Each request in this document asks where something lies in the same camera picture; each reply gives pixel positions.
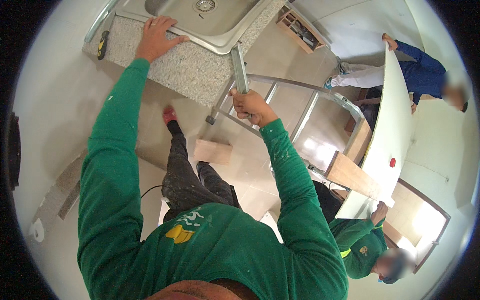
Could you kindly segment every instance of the black cable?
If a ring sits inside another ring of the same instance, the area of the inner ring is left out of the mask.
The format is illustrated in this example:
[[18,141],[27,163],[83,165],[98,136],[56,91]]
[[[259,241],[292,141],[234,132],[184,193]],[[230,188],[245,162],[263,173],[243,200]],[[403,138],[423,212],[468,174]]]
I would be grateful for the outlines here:
[[149,191],[153,190],[154,188],[159,188],[159,187],[161,187],[161,186],[164,186],[164,185],[156,185],[156,186],[154,186],[154,187],[151,187],[151,188],[148,189],[146,192],[144,192],[144,194],[140,197],[140,199],[143,198],[145,195],[147,195],[147,193],[148,193]]

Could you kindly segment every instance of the sneaker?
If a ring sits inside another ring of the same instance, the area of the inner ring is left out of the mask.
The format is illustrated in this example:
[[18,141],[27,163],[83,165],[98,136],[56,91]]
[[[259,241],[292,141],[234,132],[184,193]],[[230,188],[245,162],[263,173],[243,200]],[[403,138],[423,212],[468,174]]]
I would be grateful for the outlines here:
[[168,122],[177,120],[177,114],[175,113],[175,109],[172,105],[167,105],[163,109],[163,122],[168,124]]
[[343,63],[344,63],[344,62],[341,62],[341,63],[338,64],[338,69],[340,70],[339,74],[340,74],[340,75],[348,75],[348,74],[350,74],[350,73],[347,72],[347,71],[345,70],[345,68],[342,66]]
[[324,83],[324,88],[326,88],[327,90],[331,90],[332,89],[332,76],[330,76]]

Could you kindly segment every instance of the sink drain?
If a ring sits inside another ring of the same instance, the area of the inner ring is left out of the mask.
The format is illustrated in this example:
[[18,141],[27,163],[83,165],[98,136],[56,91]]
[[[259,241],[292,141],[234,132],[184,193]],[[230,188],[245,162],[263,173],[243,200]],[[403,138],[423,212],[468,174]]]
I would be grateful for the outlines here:
[[216,7],[216,2],[213,0],[200,0],[193,5],[193,9],[198,13],[212,13]]

